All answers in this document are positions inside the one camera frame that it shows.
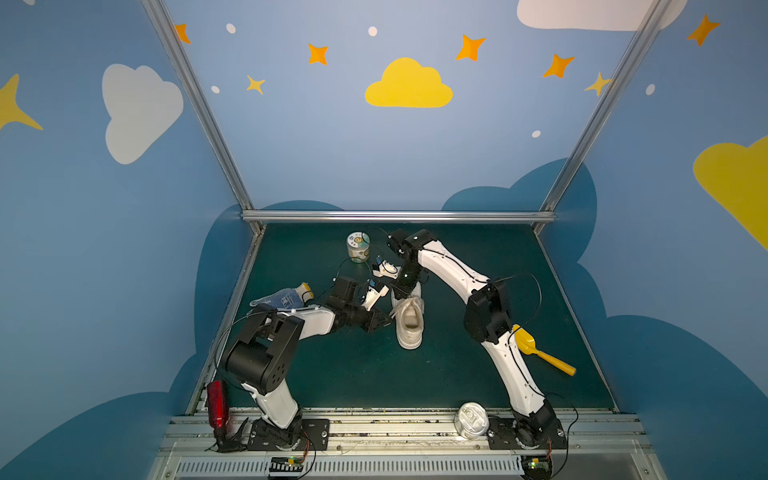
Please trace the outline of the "white sneaker shoe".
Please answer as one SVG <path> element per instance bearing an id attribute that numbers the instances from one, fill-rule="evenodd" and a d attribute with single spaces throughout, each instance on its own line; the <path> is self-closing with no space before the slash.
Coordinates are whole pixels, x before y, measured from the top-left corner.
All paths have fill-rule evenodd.
<path id="1" fill-rule="evenodd" d="M 424 333 L 424 300 L 421 283 L 417 282 L 408 297 L 397 299 L 391 295 L 392 311 L 390 316 L 396 323 L 398 344 L 406 350 L 417 349 Z"/>

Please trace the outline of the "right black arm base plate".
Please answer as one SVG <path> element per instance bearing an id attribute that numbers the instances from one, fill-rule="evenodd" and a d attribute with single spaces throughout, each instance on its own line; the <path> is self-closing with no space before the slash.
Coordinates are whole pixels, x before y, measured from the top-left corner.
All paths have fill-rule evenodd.
<path id="1" fill-rule="evenodd" d="M 487 439 L 491 450 L 556 450 L 566 448 L 565 430 L 554 417 L 540 432 L 513 417 L 489 417 Z"/>

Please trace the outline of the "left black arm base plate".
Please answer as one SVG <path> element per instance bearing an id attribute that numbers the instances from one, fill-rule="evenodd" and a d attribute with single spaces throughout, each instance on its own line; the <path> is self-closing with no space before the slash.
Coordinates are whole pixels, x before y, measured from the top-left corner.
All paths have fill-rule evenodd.
<path id="1" fill-rule="evenodd" d="M 260 419 L 252 425 L 246 448 L 248 451 L 325 451 L 329 430 L 328 419 L 296 418 L 286 429 Z"/>

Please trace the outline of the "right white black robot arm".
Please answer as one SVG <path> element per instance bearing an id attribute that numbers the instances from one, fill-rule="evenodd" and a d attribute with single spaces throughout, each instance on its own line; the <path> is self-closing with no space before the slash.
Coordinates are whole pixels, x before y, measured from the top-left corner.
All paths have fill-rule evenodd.
<path id="1" fill-rule="evenodd" d="M 402 260 L 393 283 L 399 299 L 413 292 L 417 277 L 427 270 L 465 304 L 464 328 L 488 353 L 505 386 L 517 443 L 533 449 L 548 442 L 566 442 L 570 429 L 562 424 L 547 395 L 534 381 L 517 346 L 516 336 L 523 327 L 512 321 L 505 281 L 473 270 L 427 230 L 412 235 L 403 230 L 389 233 L 387 246 Z"/>

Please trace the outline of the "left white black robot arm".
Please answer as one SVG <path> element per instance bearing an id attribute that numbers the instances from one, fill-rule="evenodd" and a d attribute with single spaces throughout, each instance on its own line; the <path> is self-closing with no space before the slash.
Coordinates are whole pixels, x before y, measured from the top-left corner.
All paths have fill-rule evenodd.
<path id="1" fill-rule="evenodd" d="M 241 327 L 220 355 L 217 370 L 225 381 L 233 379 L 239 388 L 249 393 L 260 410 L 260 418 L 252 422 L 246 441 L 239 433 L 227 437 L 224 392 L 210 385 L 207 408 L 219 452 L 324 448 L 322 441 L 313 440 L 310 433 L 325 428 L 328 422 L 303 419 L 286 377 L 300 341 L 327 335 L 345 326 L 358 326 L 371 332 L 391 323 L 376 307 L 379 299 L 389 293 L 386 283 L 370 283 L 364 297 L 358 296 L 357 290 L 356 281 L 339 277 L 331 294 L 320 305 L 280 309 L 259 303 L 239 321 Z"/>

